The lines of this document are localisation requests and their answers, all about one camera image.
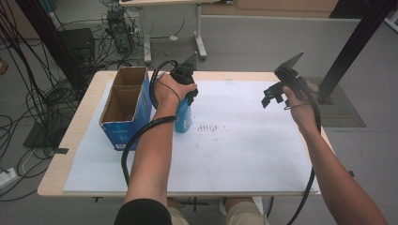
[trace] hand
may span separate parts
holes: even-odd
[[[155,82],[155,98],[159,105],[171,105],[177,107],[187,93],[197,88],[196,83],[188,85],[179,84],[170,74],[166,73]]]
[[[307,86],[314,92],[317,93],[317,86],[311,82],[307,82]],[[300,101],[296,98],[294,92],[287,86],[283,87],[284,94],[289,99],[290,103],[290,112],[292,113],[292,117],[295,120],[296,124],[298,124],[298,128],[300,132],[307,131],[317,131],[316,122],[314,117],[314,111],[311,104],[308,104],[305,101]]]

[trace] shirt sleeve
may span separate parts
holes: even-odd
[[[138,199],[125,203],[117,213],[115,225],[172,225],[167,208],[155,200]]]

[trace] white paper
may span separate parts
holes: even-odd
[[[177,194],[302,193],[311,171],[299,131],[284,104],[263,109],[274,82],[197,82],[192,125],[175,133],[168,191]],[[64,191],[124,192],[121,152],[99,120],[109,82],[76,151]],[[128,167],[134,152],[130,152]],[[318,191],[317,184],[312,191]]]

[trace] power strip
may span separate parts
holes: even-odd
[[[7,172],[2,172],[0,174],[0,189],[5,186],[11,184],[14,180],[18,179],[17,174],[14,171],[14,168],[9,168]]]

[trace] blue bottle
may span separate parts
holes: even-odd
[[[191,126],[191,106],[188,105],[188,99],[184,98],[178,105],[176,113],[175,131],[184,133]]]

